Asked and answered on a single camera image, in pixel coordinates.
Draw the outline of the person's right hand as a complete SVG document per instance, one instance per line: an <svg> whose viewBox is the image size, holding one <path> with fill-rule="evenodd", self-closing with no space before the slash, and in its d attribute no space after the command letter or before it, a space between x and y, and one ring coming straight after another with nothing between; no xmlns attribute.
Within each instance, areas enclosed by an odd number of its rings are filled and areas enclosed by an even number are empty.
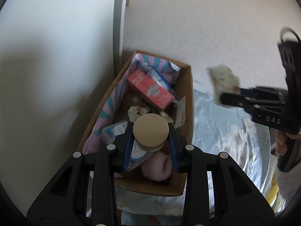
<svg viewBox="0 0 301 226"><path fill-rule="evenodd" d="M293 140L300 140L300 134L299 135L293 135L293 134L288 134L282 131L277 130L275 133L275 138L276 138L276 152L279 155L285 155L287 151L287 145L286 145L286 140L287 138L293 139Z"/></svg>

